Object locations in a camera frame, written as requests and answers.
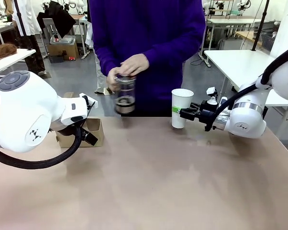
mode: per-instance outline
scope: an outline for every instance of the robot logo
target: robot logo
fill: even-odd
[[[38,131],[38,129],[37,129],[36,131],[35,131],[35,130],[32,130],[32,131],[30,132],[30,135],[31,135],[31,134],[34,135],[34,139],[33,139],[33,141],[35,141],[37,138],[41,138],[41,136],[39,136],[39,135],[36,134],[37,131]]]
[[[241,127],[242,129],[248,129],[247,127],[244,127],[243,125],[239,125],[238,127]]]

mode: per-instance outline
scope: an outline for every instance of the shelf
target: shelf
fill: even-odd
[[[213,12],[229,12],[231,10],[210,10],[210,11],[213,11]]]

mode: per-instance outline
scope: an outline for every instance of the jar lid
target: jar lid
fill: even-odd
[[[117,75],[114,79],[120,84],[124,85],[133,84],[135,82],[135,77],[129,77],[129,76]]]

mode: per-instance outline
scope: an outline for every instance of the glass jar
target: glass jar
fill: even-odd
[[[135,104],[135,77],[115,77],[119,85],[119,90],[116,92],[115,111],[121,115],[127,115],[134,110]]]

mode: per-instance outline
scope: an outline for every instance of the purple sweater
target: purple sweater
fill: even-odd
[[[136,109],[171,109],[171,91],[182,83],[182,63],[202,43],[201,0],[89,0],[89,5],[103,74],[132,55],[145,54],[150,67],[137,75]]]

